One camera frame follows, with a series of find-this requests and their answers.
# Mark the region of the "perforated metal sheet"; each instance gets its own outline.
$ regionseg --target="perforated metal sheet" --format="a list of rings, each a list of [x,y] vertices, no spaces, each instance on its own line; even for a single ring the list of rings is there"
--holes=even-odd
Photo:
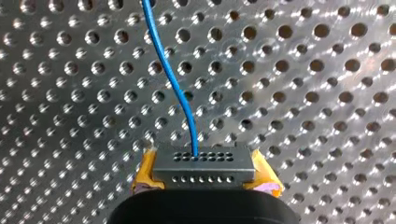
[[[393,0],[161,0],[202,145],[259,147],[302,223],[394,223]],[[138,1],[0,0],[0,223],[106,223],[189,135]]]

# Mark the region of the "circular hole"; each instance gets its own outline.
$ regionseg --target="circular hole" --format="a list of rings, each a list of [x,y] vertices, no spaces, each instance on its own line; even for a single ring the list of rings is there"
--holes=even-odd
[[[99,101],[100,103],[107,103],[107,102],[110,101],[111,95],[110,95],[110,92],[109,92],[109,91],[100,90],[100,91],[98,92],[97,98],[98,98],[98,101]]]
[[[337,147],[329,152],[329,155],[333,158],[340,158],[343,155],[343,151],[341,151],[341,149]]]
[[[126,103],[131,103],[137,100],[137,93],[135,91],[126,91],[124,94],[124,101]]]
[[[270,80],[268,78],[263,77],[260,79],[260,88],[267,88],[270,85]]]
[[[99,34],[97,34],[95,31],[89,31],[85,35],[85,42],[87,42],[87,44],[89,45],[96,45],[97,43],[99,43],[99,40]]]
[[[161,25],[169,24],[169,22],[171,22],[172,19],[173,19],[173,18],[172,18],[172,15],[171,15],[171,14],[165,13],[165,14],[163,14],[163,15],[160,17],[160,24],[161,24]]]
[[[305,157],[310,157],[312,154],[311,149],[309,149],[308,147],[306,148],[299,148],[298,149],[298,154],[300,155],[300,157],[305,158]]]
[[[377,122],[370,122],[366,125],[366,129],[369,132],[376,133],[381,129],[381,125],[379,125]]]
[[[253,26],[248,26],[244,29],[244,38],[246,41],[253,40],[257,35],[256,28]]]
[[[125,44],[129,40],[128,33],[124,30],[118,30],[114,35],[114,40],[117,44]]]
[[[226,54],[227,57],[231,58],[235,56],[237,52],[238,52],[238,48],[236,46],[230,46],[227,48]]]
[[[367,34],[367,26],[363,23],[356,23],[350,29],[350,33],[356,37],[362,37]]]
[[[165,99],[165,94],[161,91],[155,91],[152,94],[151,100],[155,103],[158,104],[159,102],[162,102]]]
[[[306,45],[298,45],[297,51],[301,54],[306,54],[308,52],[308,47]]]
[[[326,144],[327,141],[328,141],[327,137],[326,137],[326,136],[323,136],[323,135],[319,136],[319,137],[318,137],[318,140],[319,140],[319,142],[320,142],[322,145]]]
[[[359,116],[359,117],[363,117],[366,114],[366,111],[362,108],[357,108],[355,110],[355,113]]]
[[[242,127],[242,130],[251,130],[253,128],[253,122],[251,122],[250,119],[243,119],[241,121],[240,126]]]
[[[329,219],[326,216],[320,215],[318,216],[318,224],[326,224],[329,221]]]
[[[251,103],[251,102],[253,101],[253,92],[251,92],[251,91],[244,91],[244,92],[242,92],[241,97],[242,97],[242,100],[243,100],[245,103]]]
[[[396,69],[396,60],[386,59],[381,63],[381,69],[386,72],[393,72]]]
[[[338,15],[342,18],[348,17],[350,14],[350,7],[340,7],[338,8]]]
[[[220,62],[213,62],[210,64],[209,72],[214,75],[222,71],[222,65]]]
[[[343,44],[335,44],[332,46],[332,50],[335,53],[340,54],[344,51],[344,45]]]
[[[390,206],[390,200],[387,199],[387,198],[381,198],[381,199],[379,199],[379,200],[378,200],[378,203],[379,203],[380,205],[382,205],[382,206],[385,206],[385,207],[389,207],[389,206]]]
[[[378,170],[378,171],[383,171],[383,170],[385,170],[385,166],[383,164],[381,164],[381,163],[377,163],[375,165],[375,169]]]
[[[306,172],[298,172],[296,173],[296,177],[300,180],[306,180],[308,178],[308,174]]]
[[[372,53],[378,53],[378,52],[381,50],[381,44],[379,44],[379,43],[372,43],[372,44],[370,44],[370,46],[369,46],[369,50],[370,50]]]
[[[315,129],[315,123],[311,120],[304,121],[301,126],[309,132],[311,132]]]
[[[311,18],[312,16],[312,8],[311,7],[304,7],[301,9],[301,16],[305,19]]]
[[[280,148],[276,146],[270,146],[268,151],[274,156],[278,156],[280,154]]]
[[[190,91],[184,91],[184,96],[186,97],[187,101],[189,101],[189,102],[192,101],[192,99],[194,98],[194,95]]]
[[[302,202],[304,201],[305,197],[304,197],[303,194],[296,193],[296,194],[293,195],[293,199],[294,199],[296,202],[298,202],[298,203],[302,203]]]
[[[291,135],[291,134],[289,134],[287,138],[288,138],[288,140],[289,140],[291,143],[293,143],[293,142],[295,142],[295,141],[297,140],[296,136]]]
[[[335,77],[329,77],[329,79],[327,79],[327,83],[329,83],[331,87],[335,87],[338,84],[338,80]]]
[[[334,123],[333,127],[339,132],[344,132],[347,129],[347,124],[343,121],[337,121]]]
[[[389,146],[390,144],[392,144],[392,139],[385,137],[385,138],[381,139],[381,143]],[[396,160],[396,152],[394,152],[394,154],[392,154],[392,155],[393,155],[393,158]]]
[[[228,176],[227,177],[227,182],[232,183],[233,182],[233,176]]]
[[[309,64],[309,68],[314,72],[321,72],[324,69],[324,63],[321,60],[314,60]]]
[[[66,32],[60,32],[56,38],[56,40],[58,41],[58,43],[62,46],[67,46],[72,42],[72,36]],[[96,44],[97,42],[95,42],[96,40],[93,39],[93,41],[90,40],[90,43],[88,44]]]
[[[282,130],[283,129],[283,123],[279,120],[273,120],[271,122],[271,127],[277,131]]]
[[[293,35],[293,30],[288,25],[283,25],[279,27],[277,34],[284,39],[289,39]]]
[[[319,24],[314,29],[315,36],[317,36],[319,38],[324,38],[324,37],[328,36],[329,33],[330,33],[330,28],[326,24]]]
[[[228,89],[235,87],[236,85],[238,85],[238,79],[236,78],[228,78],[226,86]]]
[[[353,95],[349,91],[344,91],[338,96],[338,99],[343,103],[349,104],[353,101]]]
[[[273,48],[270,45],[264,45],[262,46],[262,53],[264,55],[270,55],[273,53]]]
[[[396,23],[393,23],[393,24],[389,27],[389,34],[390,34],[390,35],[396,35]]]
[[[102,75],[102,74],[106,71],[106,68],[105,68],[105,65],[104,65],[103,63],[94,62],[94,63],[92,64],[91,71],[92,71],[95,75],[100,76],[100,75]]]
[[[311,103],[317,103],[319,101],[319,95],[316,92],[311,91],[306,94],[305,100]]]
[[[387,175],[385,177],[385,182],[387,183],[387,185],[391,185],[395,181],[396,181],[396,175]]]
[[[222,39],[222,31],[219,28],[210,29],[209,35],[210,35],[209,40],[211,42],[220,41]]]
[[[202,12],[197,12],[192,18],[194,23],[202,22],[205,19],[205,14]]]
[[[175,7],[185,7],[189,3],[189,0],[174,0],[173,2]]]
[[[286,94],[282,91],[277,91],[274,93],[273,99],[278,103],[283,103],[286,101]]]
[[[213,7],[213,6],[219,6],[221,4],[221,0],[209,0],[208,4]]]
[[[192,70],[192,65],[189,62],[183,62],[178,66],[178,72],[184,76],[190,73]]]
[[[360,203],[361,203],[361,198],[358,197],[358,196],[352,196],[352,197],[349,199],[349,202],[350,202],[350,203],[353,203],[353,204],[360,204]]]
[[[268,110],[264,107],[260,107],[257,110],[258,117],[265,117],[268,114]]]
[[[371,77],[364,77],[361,83],[366,87],[371,87],[373,85],[373,79]]]
[[[239,13],[237,11],[231,11],[230,12],[230,18],[233,21],[239,20]]]
[[[332,202],[332,197],[330,195],[326,194],[326,195],[321,196],[320,200],[323,203],[331,203]]]
[[[388,16],[389,14],[389,6],[381,5],[376,9],[376,14],[380,16]]]
[[[176,39],[178,43],[186,43],[190,40],[190,38],[190,31],[188,31],[187,29],[180,29],[177,31]]]
[[[223,95],[219,91],[214,91],[210,94],[209,101],[212,104],[218,103],[223,99]]]
[[[273,20],[275,17],[275,14],[276,14],[276,12],[271,8],[265,9],[265,11],[264,11],[264,16],[265,16],[265,18],[267,18],[268,21]]]
[[[163,71],[163,67],[159,62],[152,62],[148,66],[148,73],[152,76],[160,74]]]
[[[134,71],[134,66],[131,63],[123,62],[120,64],[120,73],[124,76],[131,74]]]
[[[247,61],[242,63],[243,75],[251,74],[254,72],[254,62]]]
[[[388,95],[384,92],[377,92],[374,96],[373,96],[373,100],[376,103],[380,103],[380,104],[384,104],[388,101]]]
[[[246,5],[255,4],[255,3],[257,3],[257,0],[246,0],[245,1]]]
[[[349,72],[357,72],[361,68],[361,63],[356,59],[346,61],[345,68]]]
[[[281,73],[285,73],[289,70],[289,63],[285,60],[280,60],[280,61],[276,62],[275,68],[277,71],[279,71]]]
[[[302,86],[304,85],[304,81],[303,81],[303,79],[300,78],[300,77],[296,77],[292,82],[293,82],[293,84],[294,84],[296,87],[302,87]]]

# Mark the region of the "blue cable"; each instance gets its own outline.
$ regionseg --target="blue cable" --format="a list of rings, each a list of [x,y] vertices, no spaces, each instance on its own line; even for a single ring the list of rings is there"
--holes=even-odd
[[[154,15],[152,14],[151,4],[149,0],[142,0],[143,11],[145,13],[146,24],[148,26],[149,34],[151,35],[152,43],[154,44],[154,48],[157,51],[158,58],[163,65],[163,70],[165,71],[166,76],[171,82],[172,88],[175,91],[175,95],[179,100],[181,107],[183,108],[184,114],[187,118],[187,123],[189,124],[190,130],[190,138],[191,138],[191,149],[192,155],[194,157],[198,156],[198,137],[195,128],[194,115],[191,112],[189,102],[187,101],[183,91],[180,89],[180,86],[177,83],[175,74],[172,71],[172,67],[169,62],[165,58],[165,52],[163,50],[163,44],[161,43],[160,36],[158,35],[157,28],[155,26]]]

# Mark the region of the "perforated background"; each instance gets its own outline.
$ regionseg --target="perforated background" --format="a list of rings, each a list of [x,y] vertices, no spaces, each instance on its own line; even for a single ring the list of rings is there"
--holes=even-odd
[[[301,223],[394,223],[396,2],[157,0],[203,146],[259,147]],[[106,223],[189,143],[138,1],[0,0],[0,223]]]

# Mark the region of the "yellow tape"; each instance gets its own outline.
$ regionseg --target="yellow tape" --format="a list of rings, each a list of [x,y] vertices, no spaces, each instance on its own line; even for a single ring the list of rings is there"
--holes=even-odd
[[[134,183],[132,184],[133,188],[136,183],[143,183],[154,188],[165,189],[163,182],[156,182],[151,178],[151,171],[155,161],[155,153],[155,150],[150,150],[143,156],[142,165],[140,166],[140,170],[137,173]]]
[[[265,160],[264,156],[260,153],[258,149],[256,149],[251,154],[251,158],[253,159],[253,165],[254,169],[256,169],[256,173],[254,176],[254,181],[251,183],[246,183],[244,185],[244,188],[254,189],[264,183],[275,183],[279,185],[280,189],[274,189],[272,191],[272,194],[275,197],[279,197],[285,187],[283,187],[282,182],[279,180],[279,178],[277,178],[274,170]]]

